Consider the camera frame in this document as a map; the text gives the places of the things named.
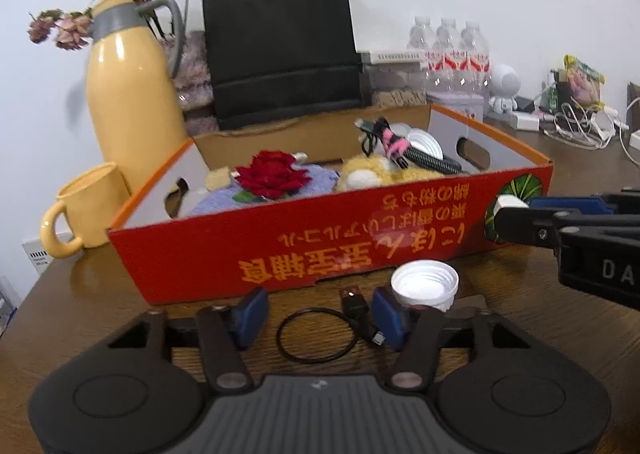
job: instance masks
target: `pink dried rose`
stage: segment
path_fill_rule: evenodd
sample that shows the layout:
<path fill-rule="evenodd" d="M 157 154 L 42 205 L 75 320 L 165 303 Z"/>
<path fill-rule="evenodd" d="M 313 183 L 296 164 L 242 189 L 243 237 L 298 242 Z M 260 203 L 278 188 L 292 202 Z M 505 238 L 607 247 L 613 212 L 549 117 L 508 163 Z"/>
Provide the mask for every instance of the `pink dried rose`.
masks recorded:
<path fill-rule="evenodd" d="M 58 22 L 56 46 L 63 50 L 80 50 L 80 48 L 89 44 L 88 41 L 83 39 L 89 36 L 89 25 L 91 25 L 91 19 L 87 16 L 74 18 L 66 14 Z"/>
<path fill-rule="evenodd" d="M 28 30 L 31 43 L 38 44 L 46 41 L 54 26 L 56 26 L 56 22 L 51 17 L 33 20 Z"/>

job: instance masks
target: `yellow thermos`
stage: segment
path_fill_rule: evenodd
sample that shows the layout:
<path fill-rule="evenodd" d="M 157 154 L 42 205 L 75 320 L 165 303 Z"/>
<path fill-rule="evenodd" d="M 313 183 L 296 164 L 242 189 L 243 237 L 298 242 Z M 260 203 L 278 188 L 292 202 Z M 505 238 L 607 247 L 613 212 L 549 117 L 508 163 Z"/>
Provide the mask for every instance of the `yellow thermos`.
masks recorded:
<path fill-rule="evenodd" d="M 175 46 L 167 59 L 143 14 L 171 11 Z M 105 161 L 114 161 L 130 192 L 141 187 L 187 138 L 172 77 L 184 27 L 174 0 L 104 0 L 93 8 L 94 45 L 86 97 Z"/>

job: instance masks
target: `cardboard box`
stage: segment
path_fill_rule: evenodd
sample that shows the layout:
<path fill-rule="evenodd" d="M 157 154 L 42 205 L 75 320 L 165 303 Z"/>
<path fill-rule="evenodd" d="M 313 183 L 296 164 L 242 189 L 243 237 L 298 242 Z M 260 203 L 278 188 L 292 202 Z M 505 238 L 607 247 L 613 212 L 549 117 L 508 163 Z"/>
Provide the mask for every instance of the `cardboard box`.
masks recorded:
<path fill-rule="evenodd" d="M 446 155 L 478 174 L 185 216 L 206 196 L 210 169 L 245 165 L 262 149 L 304 151 L 316 163 L 350 158 L 361 152 L 353 121 L 381 114 L 428 129 Z M 110 238 L 150 304 L 231 297 L 256 285 L 306 287 L 491 250 L 497 194 L 543 195 L 552 169 L 522 142 L 437 105 L 310 115 L 186 141 L 121 209 Z M 172 219 L 166 200 L 176 184 L 186 194 Z"/>

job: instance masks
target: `purple knitted fabric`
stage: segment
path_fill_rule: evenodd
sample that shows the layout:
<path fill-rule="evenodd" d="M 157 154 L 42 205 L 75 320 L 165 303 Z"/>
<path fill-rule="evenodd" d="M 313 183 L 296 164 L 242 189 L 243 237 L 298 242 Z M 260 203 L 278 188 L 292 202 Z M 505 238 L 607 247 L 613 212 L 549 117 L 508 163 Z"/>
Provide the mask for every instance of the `purple knitted fabric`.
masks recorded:
<path fill-rule="evenodd" d="M 292 198 L 308 198 L 310 196 L 318 196 L 333 192 L 336 182 L 338 181 L 338 172 L 332 169 L 326 169 L 320 165 L 305 165 L 303 167 L 295 167 L 296 169 L 306 169 L 311 181 L 302 187 Z M 241 209 L 255 205 L 252 203 L 240 203 L 233 199 L 233 196 L 241 192 L 242 187 L 235 180 L 231 181 L 231 185 L 224 189 L 218 189 L 209 193 L 209 195 L 198 203 L 191 211 L 191 216 L 201 216 L 203 214 L 215 214 L 231 209 Z"/>

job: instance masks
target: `gray thermos handle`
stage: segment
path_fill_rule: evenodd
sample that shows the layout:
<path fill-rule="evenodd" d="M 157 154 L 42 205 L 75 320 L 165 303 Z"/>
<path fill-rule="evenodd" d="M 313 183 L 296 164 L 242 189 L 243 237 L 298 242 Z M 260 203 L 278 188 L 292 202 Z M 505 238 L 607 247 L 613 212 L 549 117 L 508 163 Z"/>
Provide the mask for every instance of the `gray thermos handle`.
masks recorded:
<path fill-rule="evenodd" d="M 169 77 L 175 78 L 178 75 L 180 61 L 182 60 L 182 48 L 184 47 L 184 24 L 180 7 L 174 0 L 151 0 L 138 7 L 138 14 L 144 16 L 151 14 L 158 7 L 167 7 L 171 11 L 172 23 L 175 31 L 175 44 L 169 55 Z"/>

